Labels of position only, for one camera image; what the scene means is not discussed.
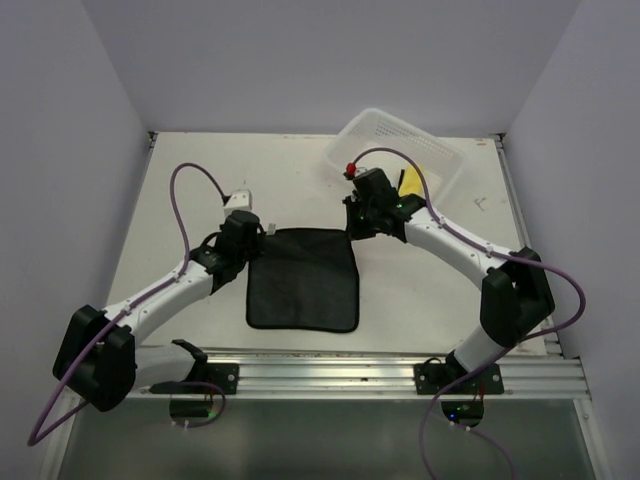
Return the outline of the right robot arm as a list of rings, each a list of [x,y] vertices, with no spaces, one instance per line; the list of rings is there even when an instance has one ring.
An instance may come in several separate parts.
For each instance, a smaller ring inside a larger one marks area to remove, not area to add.
[[[468,232],[454,233],[425,199],[401,196],[379,168],[352,182],[354,191],[343,200],[351,239],[394,237],[435,255],[479,289],[479,326],[431,375],[454,391],[470,391],[481,380],[482,364],[512,350],[555,310],[546,274],[535,265],[539,255],[528,247],[515,252]]]

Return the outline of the grey and yellow towel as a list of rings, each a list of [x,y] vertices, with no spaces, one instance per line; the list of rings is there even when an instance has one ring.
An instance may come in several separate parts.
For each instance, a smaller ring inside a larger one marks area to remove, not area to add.
[[[401,170],[398,182],[398,194],[400,197],[408,195],[417,195],[424,197],[424,189],[422,184],[423,169],[409,166]]]

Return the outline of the grey and pink towel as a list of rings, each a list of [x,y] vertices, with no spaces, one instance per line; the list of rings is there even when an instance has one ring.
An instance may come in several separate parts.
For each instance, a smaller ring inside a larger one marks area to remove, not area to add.
[[[248,267],[248,326],[348,334],[359,319],[360,276],[345,231],[284,228],[265,238]]]

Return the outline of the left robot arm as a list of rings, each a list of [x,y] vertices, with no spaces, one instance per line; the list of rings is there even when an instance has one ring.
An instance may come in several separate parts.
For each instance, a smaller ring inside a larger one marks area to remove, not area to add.
[[[264,232],[258,216],[235,210],[212,237],[214,244],[191,250],[186,264],[136,297],[101,310],[90,305],[77,310],[54,362],[54,377],[101,412],[141,387],[161,385],[172,393],[208,390],[208,357],[195,345],[178,339],[148,350],[140,347],[182,310],[234,281],[261,253]]]

